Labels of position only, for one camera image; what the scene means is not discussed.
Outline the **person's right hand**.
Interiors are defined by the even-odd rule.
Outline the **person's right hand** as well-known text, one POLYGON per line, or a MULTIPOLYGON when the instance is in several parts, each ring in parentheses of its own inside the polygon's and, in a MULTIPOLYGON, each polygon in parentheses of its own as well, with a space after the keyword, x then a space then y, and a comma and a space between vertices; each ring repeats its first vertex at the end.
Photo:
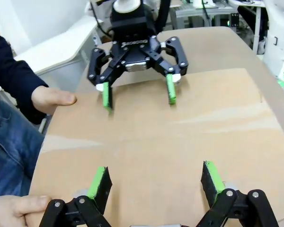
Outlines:
POLYGON ((44 195, 0 196, 0 227, 26 227, 26 215, 45 211, 51 199, 44 195))

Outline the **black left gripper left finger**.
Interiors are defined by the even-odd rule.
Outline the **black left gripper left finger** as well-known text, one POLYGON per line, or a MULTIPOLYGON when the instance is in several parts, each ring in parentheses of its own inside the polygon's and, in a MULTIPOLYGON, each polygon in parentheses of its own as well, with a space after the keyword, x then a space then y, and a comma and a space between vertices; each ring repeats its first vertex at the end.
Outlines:
POLYGON ((66 203, 60 199, 51 200, 44 212, 40 227, 109 227, 104 212, 112 187, 107 167, 97 169, 87 195, 73 198, 66 203))

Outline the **person's left hand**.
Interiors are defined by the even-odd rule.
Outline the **person's left hand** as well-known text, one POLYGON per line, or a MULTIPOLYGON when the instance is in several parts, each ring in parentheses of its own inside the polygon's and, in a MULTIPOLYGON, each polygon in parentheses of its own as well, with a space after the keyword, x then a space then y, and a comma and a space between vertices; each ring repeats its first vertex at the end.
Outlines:
POLYGON ((68 91, 39 86, 32 95, 34 108, 42 113, 53 115, 58 106, 69 106, 76 103, 76 96, 68 91))

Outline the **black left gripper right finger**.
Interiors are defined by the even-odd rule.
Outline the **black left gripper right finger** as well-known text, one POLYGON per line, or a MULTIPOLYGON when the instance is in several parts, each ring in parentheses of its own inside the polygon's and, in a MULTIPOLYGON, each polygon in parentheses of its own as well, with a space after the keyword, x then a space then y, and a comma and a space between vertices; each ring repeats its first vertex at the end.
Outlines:
POLYGON ((243 227, 279 226, 264 191, 255 189, 243 194, 227 188, 212 161, 203 162, 201 183, 209 210, 198 227, 223 227, 228 219, 237 219, 243 227))

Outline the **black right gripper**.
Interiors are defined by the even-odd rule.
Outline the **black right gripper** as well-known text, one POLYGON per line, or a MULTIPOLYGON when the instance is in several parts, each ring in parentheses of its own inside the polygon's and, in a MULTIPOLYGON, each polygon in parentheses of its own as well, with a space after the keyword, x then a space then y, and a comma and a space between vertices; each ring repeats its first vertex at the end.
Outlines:
POLYGON ((163 75, 169 104, 174 105, 175 85, 186 75, 189 63, 178 37, 173 36, 161 43, 158 41, 156 36, 161 32, 161 10, 156 4, 114 4, 110 19, 113 40, 120 48, 111 48, 109 53, 94 48, 87 74, 90 83, 101 92, 104 108, 113 110, 112 84, 125 72, 125 67, 127 71, 149 67, 163 75), (174 57, 176 63, 165 60, 161 56, 162 51, 174 57))

